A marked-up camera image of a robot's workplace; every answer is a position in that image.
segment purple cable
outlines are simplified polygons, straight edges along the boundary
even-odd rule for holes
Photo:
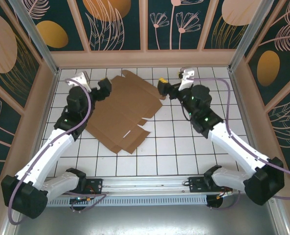
[[[88,211],[92,208],[94,208],[99,202],[101,202],[102,200],[105,199],[105,197],[107,196],[105,193],[101,193],[101,194],[78,194],[78,193],[75,193],[75,192],[66,192],[65,194],[68,194],[68,195],[74,195],[74,196],[78,196],[78,197],[82,197],[82,196],[85,196],[85,197],[99,197],[99,196],[102,196],[102,198],[100,198],[99,200],[97,200],[94,204],[92,204],[91,206],[89,207],[85,207],[84,209],[78,211],[78,213],[81,213],[81,212],[85,212],[85,211]],[[71,209],[73,210],[73,212],[77,212],[73,206],[74,204],[76,203],[76,201],[74,201],[72,204],[71,204]]]
[[[38,157],[35,159],[35,161],[31,164],[31,166],[28,168],[28,170],[26,171],[26,173],[23,175],[23,177],[20,179],[20,181],[18,182],[18,184],[16,185],[16,187],[14,188],[10,200],[9,200],[9,206],[8,206],[8,218],[11,224],[13,225],[19,225],[21,224],[26,218],[23,218],[21,221],[15,222],[12,218],[12,205],[13,205],[13,201],[14,201],[14,197],[17,194],[17,191],[19,189],[19,187],[21,186],[21,184],[23,183],[23,181],[25,180],[25,178],[28,176],[28,174],[30,173],[30,171],[33,169],[33,167],[35,166],[35,164],[38,162],[38,160],[42,157],[42,155],[55,143],[55,141],[57,141],[60,137],[67,135],[68,133],[76,130],[77,128],[79,128],[88,118],[89,118],[89,114],[91,111],[91,100],[90,100],[90,96],[89,93],[86,91],[86,88],[82,86],[82,84],[80,84],[79,82],[72,80],[72,79],[66,79],[66,82],[68,81],[72,81],[74,83],[76,83],[80,88],[82,88],[82,90],[85,92],[85,95],[88,99],[88,111],[86,113],[86,116],[84,117],[84,119],[77,124],[76,126],[74,126],[73,128],[69,129],[68,131],[63,132],[62,134],[58,135],[56,138],[54,138],[43,150],[42,152],[38,155]]]
[[[279,167],[277,165],[274,165],[272,163],[269,163],[268,161],[265,161],[263,159],[260,159],[257,155],[255,155],[254,153],[252,153],[250,150],[248,150],[245,146],[243,146],[231,133],[231,130],[229,129],[229,106],[230,106],[230,97],[231,97],[231,89],[229,87],[229,84],[228,82],[226,82],[223,78],[195,78],[195,79],[188,79],[188,80],[194,80],[194,81],[203,81],[203,80],[217,80],[217,81],[221,81],[221,82],[224,82],[226,85],[227,85],[227,90],[228,90],[228,95],[227,95],[227,107],[226,107],[226,129],[227,129],[227,132],[229,134],[229,136],[243,149],[245,150],[247,153],[249,153],[251,156],[253,156],[255,159],[263,162],[264,164],[266,165],[269,165],[277,170],[280,170],[282,172],[285,172],[287,174],[290,174],[290,171],[289,170],[286,170],[282,167]],[[277,199],[282,199],[282,200],[290,200],[290,197],[281,197],[281,196],[273,196],[274,198],[277,198]]]
[[[228,210],[228,209],[231,209],[233,208],[234,206],[236,206],[236,204],[239,202],[239,199],[241,198],[241,192],[238,191],[238,195],[237,195],[237,198],[236,200],[231,204],[229,205],[228,207],[224,207],[224,208],[215,208],[215,207],[210,207],[211,210],[216,210],[216,211],[225,211],[225,210]]]

